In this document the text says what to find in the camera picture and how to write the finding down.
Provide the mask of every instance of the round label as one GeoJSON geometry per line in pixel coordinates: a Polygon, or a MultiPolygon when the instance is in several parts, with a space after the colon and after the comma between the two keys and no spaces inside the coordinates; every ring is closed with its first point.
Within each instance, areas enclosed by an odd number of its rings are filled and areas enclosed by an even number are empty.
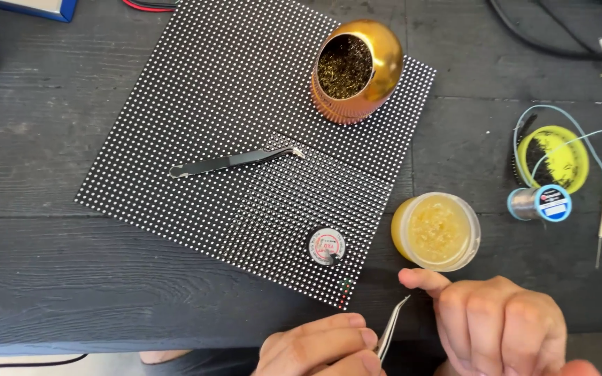
{"type": "Polygon", "coordinates": [[[333,257],[341,259],[345,254],[345,239],[333,228],[321,227],[308,237],[308,251],[316,263],[324,266],[334,264],[333,257]]]}
{"type": "Polygon", "coordinates": [[[562,221],[571,211],[571,198],[564,188],[546,185],[540,188],[536,202],[539,214],[551,221],[562,221]]]}

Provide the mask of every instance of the blue box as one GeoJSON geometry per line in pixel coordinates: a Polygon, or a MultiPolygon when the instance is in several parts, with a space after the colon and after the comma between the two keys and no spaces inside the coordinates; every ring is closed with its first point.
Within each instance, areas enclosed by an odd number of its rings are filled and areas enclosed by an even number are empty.
{"type": "Polygon", "coordinates": [[[0,0],[0,9],[70,22],[76,0],[0,0]]]}

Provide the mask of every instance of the blue wire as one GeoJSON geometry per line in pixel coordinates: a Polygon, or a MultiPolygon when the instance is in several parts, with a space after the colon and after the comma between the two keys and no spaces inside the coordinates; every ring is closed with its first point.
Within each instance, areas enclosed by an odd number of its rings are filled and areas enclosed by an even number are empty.
{"type": "Polygon", "coordinates": [[[591,132],[589,134],[586,134],[582,130],[582,127],[580,127],[580,124],[573,118],[573,116],[571,116],[569,113],[567,113],[566,111],[564,111],[563,109],[561,109],[559,107],[550,106],[550,105],[547,105],[547,104],[537,104],[536,106],[529,107],[526,111],[524,111],[524,113],[522,114],[522,116],[520,116],[519,120],[517,120],[517,126],[515,127],[515,131],[513,132],[513,136],[512,136],[512,147],[515,150],[515,152],[514,152],[515,164],[519,168],[519,171],[522,172],[522,174],[521,174],[522,175],[522,180],[524,181],[524,183],[526,185],[528,185],[528,186],[531,187],[532,184],[533,184],[533,177],[536,176],[536,171],[538,171],[538,167],[540,166],[540,164],[543,162],[544,159],[546,159],[547,157],[549,157],[553,152],[559,150],[564,145],[569,144],[571,142],[579,141],[581,139],[585,139],[585,142],[587,143],[587,147],[589,148],[589,151],[591,152],[591,155],[596,160],[596,163],[598,163],[598,166],[600,167],[601,172],[602,172],[602,161],[598,157],[598,154],[596,154],[596,150],[594,150],[593,145],[591,144],[591,141],[589,141],[589,139],[587,139],[587,137],[592,136],[592,135],[597,134],[597,133],[601,133],[601,132],[602,132],[602,129],[600,131],[591,132]],[[524,169],[522,167],[521,162],[519,161],[519,155],[517,153],[517,129],[519,129],[520,124],[522,123],[522,119],[524,118],[524,116],[530,110],[532,110],[533,108],[537,108],[537,107],[552,108],[553,110],[559,111],[561,114],[563,114],[564,116],[566,116],[573,123],[573,125],[575,125],[575,128],[577,128],[578,132],[580,132],[580,134],[582,136],[581,137],[577,137],[577,138],[575,138],[573,140],[567,141],[567,142],[565,142],[565,143],[557,146],[553,150],[549,151],[548,153],[546,153],[545,156],[543,156],[542,158],[540,158],[540,160],[538,161],[538,163],[536,163],[535,167],[533,168],[533,171],[531,172],[531,181],[528,181],[528,179],[523,174],[524,169]]]}

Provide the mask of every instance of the tweezers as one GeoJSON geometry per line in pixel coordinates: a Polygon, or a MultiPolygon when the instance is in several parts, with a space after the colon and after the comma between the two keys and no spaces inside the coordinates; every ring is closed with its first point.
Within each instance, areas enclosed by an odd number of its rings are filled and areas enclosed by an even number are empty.
{"type": "Polygon", "coordinates": [[[394,335],[394,328],[396,328],[396,320],[399,318],[399,311],[401,307],[406,303],[406,301],[410,298],[410,295],[406,296],[400,303],[394,307],[394,311],[391,312],[391,316],[389,316],[389,322],[385,327],[385,331],[383,336],[378,340],[377,346],[375,346],[375,352],[378,354],[380,358],[380,362],[385,360],[385,355],[387,355],[387,350],[389,350],[389,343],[391,343],[391,337],[394,335]]]}
{"type": "Polygon", "coordinates": [[[300,158],[306,158],[306,155],[296,147],[284,147],[272,151],[260,149],[237,155],[228,155],[226,157],[207,159],[199,162],[187,163],[185,165],[173,166],[169,170],[169,175],[171,175],[173,179],[177,179],[179,177],[186,177],[188,175],[198,175],[210,171],[228,169],[230,167],[266,162],[287,154],[294,154],[300,158]]]}

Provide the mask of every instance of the black tweezers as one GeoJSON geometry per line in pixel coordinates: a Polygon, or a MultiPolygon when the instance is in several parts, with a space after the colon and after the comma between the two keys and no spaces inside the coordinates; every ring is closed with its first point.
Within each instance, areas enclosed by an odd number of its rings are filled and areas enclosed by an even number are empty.
{"type": "Polygon", "coordinates": [[[200,162],[188,163],[186,165],[173,166],[169,170],[169,175],[173,179],[186,177],[188,175],[198,175],[210,171],[228,169],[229,167],[251,165],[252,163],[261,163],[273,160],[283,155],[294,154],[301,158],[306,158],[305,154],[296,147],[284,147],[282,149],[266,151],[263,149],[244,152],[237,155],[228,155],[226,157],[202,160],[200,162]]]}

